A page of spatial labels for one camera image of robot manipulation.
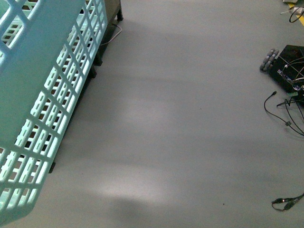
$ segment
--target black metal leg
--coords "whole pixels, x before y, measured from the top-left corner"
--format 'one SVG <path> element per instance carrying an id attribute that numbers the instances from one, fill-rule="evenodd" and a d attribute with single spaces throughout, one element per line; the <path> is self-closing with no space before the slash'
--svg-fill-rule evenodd
<path id="1" fill-rule="evenodd" d="M 99 51 L 97 51 L 97 53 L 96 53 L 96 56 L 95 56 L 95 58 L 94 58 L 94 61 L 93 61 L 93 64 L 95 65 L 95 66 L 101 66 L 102 65 L 102 60 L 101 60 L 101 54 L 100 54 L 100 52 Z"/>
<path id="2" fill-rule="evenodd" d="M 92 65 L 91 68 L 90 68 L 90 71 L 89 71 L 88 76 L 89 76 L 90 78 L 96 78 L 96 75 L 97 75 L 97 73 L 96 73 L 96 71 L 95 71 L 94 66 Z"/>
<path id="3" fill-rule="evenodd" d="M 123 17 L 122 8 L 120 8 L 118 11 L 118 14 L 117 14 L 117 20 L 122 21 L 123 19 L 124 19 L 124 17 Z"/>
<path id="4" fill-rule="evenodd" d="M 53 169 L 55 168 L 56 162 L 53 162 L 51 168 L 49 169 L 48 173 L 52 173 Z"/>

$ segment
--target basket grid holes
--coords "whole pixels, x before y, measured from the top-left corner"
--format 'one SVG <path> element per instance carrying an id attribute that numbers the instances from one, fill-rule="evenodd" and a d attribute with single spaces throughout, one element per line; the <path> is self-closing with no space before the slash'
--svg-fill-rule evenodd
<path id="1" fill-rule="evenodd" d="M 39 0 L 26 0 L 24 5 L 22 6 L 22 11 L 27 18 L 29 18 L 34 12 L 34 8 L 37 5 Z"/>
<path id="2" fill-rule="evenodd" d="M 51 90 L 51 94 L 56 97 L 56 92 L 59 91 L 58 88 L 60 87 L 61 85 L 61 82 L 62 82 L 62 78 L 60 75 L 58 75 L 57 79 L 56 79 L 56 82 Z"/>
<path id="3" fill-rule="evenodd" d="M 1 167 L 0 171 L 0 181 L 3 181 L 6 179 L 8 173 L 8 170 L 11 169 L 12 166 L 14 166 L 14 160 L 17 157 L 16 152 L 10 151 L 7 157 L 5 158 L 5 162 L 3 162 L 3 165 Z"/>
<path id="4" fill-rule="evenodd" d="M 95 5 L 94 5 L 94 1 L 92 0 L 88 0 L 88 1 L 85 1 L 86 3 L 86 8 L 89 12 L 89 15 L 90 15 L 90 19 L 92 19 L 92 17 L 95 15 Z"/>
<path id="5" fill-rule="evenodd" d="M 59 110 L 58 114 L 56 115 L 56 118 L 54 120 L 54 123 L 52 124 L 52 129 L 57 130 L 58 129 L 58 123 L 62 120 L 62 112 Z"/>
<path id="6" fill-rule="evenodd" d="M 21 195 L 21 199 L 18 203 L 18 206 L 23 206 L 26 203 L 27 198 L 29 197 L 29 194 L 30 194 L 30 189 L 24 189 L 23 190 L 22 195 Z"/>
<path id="7" fill-rule="evenodd" d="M 39 127 L 37 125 L 34 126 L 32 132 L 30 133 L 27 142 L 25 143 L 24 149 L 30 150 L 31 145 L 33 144 L 35 140 L 36 133 L 39 131 Z"/>
<path id="8" fill-rule="evenodd" d="M 37 160 L 36 163 L 33 165 L 33 169 L 31 174 L 28 177 L 28 184 L 32 184 L 34 181 L 34 178 L 37 174 L 38 168 L 41 165 L 41 160 Z"/>
<path id="9" fill-rule="evenodd" d="M 47 78 L 47 81 L 45 82 L 44 84 L 44 87 L 49 90 L 52 86 L 52 83 L 54 81 L 54 79 L 56 78 L 57 76 L 57 70 L 53 67 L 48 78 Z"/>
<path id="10" fill-rule="evenodd" d="M 10 48 L 12 42 L 19 36 L 20 31 L 23 27 L 23 22 L 19 19 L 18 16 L 16 16 L 1 37 L 3 43 Z"/>
<path id="11" fill-rule="evenodd" d="M 48 99 L 47 101 L 46 101 L 46 103 L 44 104 L 44 106 L 43 106 L 43 108 L 42 108 L 42 110 L 41 110 L 41 112 L 40 112 L 40 114 L 38 113 L 38 119 L 41 121 L 41 122 L 44 122 L 45 121 L 45 119 L 46 119 L 46 117 L 47 117 L 47 113 L 48 113 L 48 110 L 49 110 L 49 107 L 50 107 L 50 104 L 51 104 L 51 101 Z"/>
<path id="12" fill-rule="evenodd" d="M 9 177 L 9 181 L 10 182 L 15 182 L 16 177 L 18 175 L 18 173 L 20 173 L 20 171 L 22 170 L 22 164 L 24 162 L 25 159 L 25 155 L 21 154 L 18 158 L 18 160 L 16 161 L 15 165 L 14 165 L 14 169 Z"/>
<path id="13" fill-rule="evenodd" d="M 71 55 L 69 54 L 68 56 L 67 56 L 67 58 L 66 58 L 66 61 L 64 62 L 64 64 L 63 64 L 63 67 L 62 67 L 62 72 L 63 73 L 66 73 L 66 70 L 67 70 L 67 68 L 70 66 L 69 64 L 71 64 L 71 61 L 72 60 L 72 57 L 71 57 Z"/>

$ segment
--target gray floor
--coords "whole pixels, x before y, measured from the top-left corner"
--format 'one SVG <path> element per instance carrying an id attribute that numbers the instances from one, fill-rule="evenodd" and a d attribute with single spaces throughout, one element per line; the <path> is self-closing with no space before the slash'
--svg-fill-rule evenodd
<path id="1" fill-rule="evenodd" d="M 123 33 L 77 109 L 33 212 L 7 228 L 299 228 L 303 139 L 268 116 L 258 67 L 303 45 L 281 0 L 122 0 Z"/>

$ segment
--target plastic basket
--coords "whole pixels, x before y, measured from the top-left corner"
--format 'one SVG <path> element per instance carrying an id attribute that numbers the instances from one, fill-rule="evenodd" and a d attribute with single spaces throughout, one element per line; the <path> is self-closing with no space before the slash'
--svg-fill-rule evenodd
<path id="1" fill-rule="evenodd" d="M 35 206 L 103 38 L 104 0 L 0 0 L 0 226 Z"/>

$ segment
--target yellow floor marking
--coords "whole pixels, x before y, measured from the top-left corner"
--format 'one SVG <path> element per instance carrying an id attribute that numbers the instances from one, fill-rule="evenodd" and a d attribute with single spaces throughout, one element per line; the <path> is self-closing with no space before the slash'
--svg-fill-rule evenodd
<path id="1" fill-rule="evenodd" d="M 291 4 L 291 3 L 289 3 L 288 5 L 289 5 L 289 7 L 294 7 L 294 6 L 295 6 L 294 4 Z M 299 19 L 299 21 L 300 21 L 300 22 L 302 23 L 302 25 L 304 26 L 304 18 L 301 17 L 301 18 Z"/>

